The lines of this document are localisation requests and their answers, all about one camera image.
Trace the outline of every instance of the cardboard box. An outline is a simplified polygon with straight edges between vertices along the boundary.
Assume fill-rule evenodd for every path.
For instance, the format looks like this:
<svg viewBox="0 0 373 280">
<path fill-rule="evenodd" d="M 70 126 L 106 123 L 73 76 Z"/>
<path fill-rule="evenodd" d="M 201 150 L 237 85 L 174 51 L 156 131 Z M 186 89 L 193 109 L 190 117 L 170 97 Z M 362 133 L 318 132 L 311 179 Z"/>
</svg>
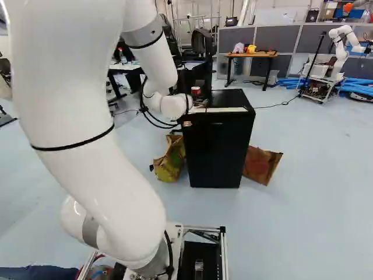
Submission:
<svg viewBox="0 0 373 280">
<path fill-rule="evenodd" d="M 336 9 L 324 9 L 322 13 L 322 18 L 323 19 L 332 19 L 334 18 L 334 12 Z"/>
<path fill-rule="evenodd" d="M 337 2 L 327 2 L 325 3 L 325 9 L 336 9 L 338 6 Z"/>
</svg>

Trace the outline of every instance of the white box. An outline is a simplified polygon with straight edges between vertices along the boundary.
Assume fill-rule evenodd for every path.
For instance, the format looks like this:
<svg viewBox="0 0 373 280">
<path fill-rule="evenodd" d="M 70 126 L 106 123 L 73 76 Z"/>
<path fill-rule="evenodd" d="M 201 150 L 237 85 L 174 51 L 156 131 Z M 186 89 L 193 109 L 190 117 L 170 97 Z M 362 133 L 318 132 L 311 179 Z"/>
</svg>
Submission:
<svg viewBox="0 0 373 280">
<path fill-rule="evenodd" d="M 307 64 L 304 65 L 304 68 L 303 68 L 303 71 L 302 71 L 303 75 L 308 74 L 308 71 L 311 67 L 311 64 L 312 63 L 310 62 L 310 63 L 307 63 Z M 328 69 L 329 69 L 328 65 L 314 64 L 314 66 L 312 67 L 312 71 L 310 73 L 310 76 L 313 77 L 313 78 L 322 79 L 322 78 L 325 77 L 326 71 L 328 71 Z"/>
<path fill-rule="evenodd" d="M 325 9 L 336 9 L 338 6 L 338 2 L 327 2 L 325 4 Z"/>
</svg>

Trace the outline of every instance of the desk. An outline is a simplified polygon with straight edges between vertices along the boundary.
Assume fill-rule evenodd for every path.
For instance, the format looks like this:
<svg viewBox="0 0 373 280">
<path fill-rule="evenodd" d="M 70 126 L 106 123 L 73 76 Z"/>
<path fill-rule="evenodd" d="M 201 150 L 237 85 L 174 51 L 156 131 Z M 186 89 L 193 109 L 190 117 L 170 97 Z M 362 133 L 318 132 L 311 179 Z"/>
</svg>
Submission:
<svg viewBox="0 0 373 280">
<path fill-rule="evenodd" d="M 126 79 L 129 83 L 129 86 L 131 87 L 131 90 L 133 92 L 137 92 L 141 87 L 141 79 L 140 74 L 144 74 L 142 71 L 142 68 L 138 64 L 131 64 L 130 62 L 127 64 L 111 64 L 108 71 L 108 78 L 111 83 L 112 89 L 115 93 L 115 98 L 110 99 L 108 102 L 112 103 L 115 102 L 125 96 L 127 94 L 121 94 L 119 91 L 119 87 L 114 79 L 115 74 L 126 74 Z"/>
<path fill-rule="evenodd" d="M 232 67 L 232 59 L 233 58 L 246 58 L 246 57 L 258 57 L 258 58 L 267 58 L 268 59 L 268 70 L 267 70 L 267 75 L 266 75 L 266 80 L 263 85 L 263 91 L 267 89 L 267 84 L 268 84 L 268 78 L 269 78 L 269 72 L 270 68 L 272 66 L 272 59 L 274 57 L 277 57 L 277 51 L 258 51 L 253 54 L 227 54 L 226 57 L 228 57 L 228 77 L 227 77 L 227 83 L 225 87 L 229 86 L 231 82 L 234 80 L 231 79 L 231 67 Z"/>
</svg>

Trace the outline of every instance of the black box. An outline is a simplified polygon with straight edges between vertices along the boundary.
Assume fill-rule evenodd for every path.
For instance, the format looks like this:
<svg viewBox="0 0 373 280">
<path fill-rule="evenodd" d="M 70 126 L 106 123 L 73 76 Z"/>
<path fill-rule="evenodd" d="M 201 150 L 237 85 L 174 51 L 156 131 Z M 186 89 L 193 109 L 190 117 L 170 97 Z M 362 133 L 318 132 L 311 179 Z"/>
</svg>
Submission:
<svg viewBox="0 0 373 280">
<path fill-rule="evenodd" d="M 191 187 L 238 188 L 255 110 L 242 89 L 213 90 L 210 108 L 179 119 Z"/>
</svg>

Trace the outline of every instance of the black pole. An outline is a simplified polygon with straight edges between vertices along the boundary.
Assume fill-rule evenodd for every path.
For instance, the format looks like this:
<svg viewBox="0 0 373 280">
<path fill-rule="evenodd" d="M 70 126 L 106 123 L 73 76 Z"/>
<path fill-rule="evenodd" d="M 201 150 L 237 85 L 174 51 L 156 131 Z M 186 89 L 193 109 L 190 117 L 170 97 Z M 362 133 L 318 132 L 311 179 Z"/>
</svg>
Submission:
<svg viewBox="0 0 373 280">
<path fill-rule="evenodd" d="M 311 67 L 309 68 L 308 74 L 305 77 L 304 85 L 301 86 L 301 90 L 305 89 L 305 86 L 306 86 L 306 84 L 308 82 L 309 75 L 311 74 L 312 68 L 314 67 L 314 64 L 315 64 L 315 61 L 316 61 L 316 57 L 319 54 L 319 51 L 320 51 L 320 48 L 321 48 L 321 44 L 322 44 L 322 41 L 324 40 L 325 35 L 326 35 L 326 31 L 323 31 L 321 33 L 321 35 L 320 35 L 320 42 L 319 42 L 319 45 L 317 46 L 317 50 L 316 50 L 316 53 L 315 53 L 315 56 L 314 56 L 314 60 L 312 60 Z"/>
<path fill-rule="evenodd" d="M 232 4 L 232 18 L 233 18 L 233 16 L 234 16 L 234 0 L 232 0 L 233 1 L 233 4 Z"/>
<path fill-rule="evenodd" d="M 0 105 L 0 112 L 3 114 L 3 115 L 6 115 L 6 112 L 4 111 L 3 107 Z"/>
</svg>

